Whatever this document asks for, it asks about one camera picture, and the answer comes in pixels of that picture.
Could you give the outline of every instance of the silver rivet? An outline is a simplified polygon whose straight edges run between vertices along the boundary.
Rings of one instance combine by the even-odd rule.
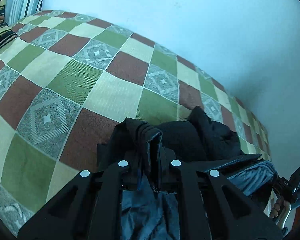
[[[128,162],[127,162],[127,161],[119,161],[118,165],[119,165],[120,167],[125,167],[125,166],[128,165]]]
[[[80,172],[81,177],[88,177],[90,175],[90,171],[84,170]]]
[[[211,170],[209,173],[212,177],[218,177],[220,175],[219,171],[217,170]]]
[[[181,161],[179,161],[179,160],[173,160],[172,162],[171,162],[171,164],[172,164],[172,166],[180,166],[181,165]]]

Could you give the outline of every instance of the checkered bedsheet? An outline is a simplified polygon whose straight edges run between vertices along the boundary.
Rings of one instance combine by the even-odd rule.
[[[185,120],[201,106],[270,159],[267,133],[225,88],[167,48],[100,19],[42,11],[13,26],[0,50],[0,218],[20,227],[78,171],[125,117]]]

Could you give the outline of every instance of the white star motif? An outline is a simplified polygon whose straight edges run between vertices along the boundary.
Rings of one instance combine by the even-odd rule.
[[[51,114],[48,114],[43,117],[43,124],[46,124],[47,122],[52,122],[51,121]]]

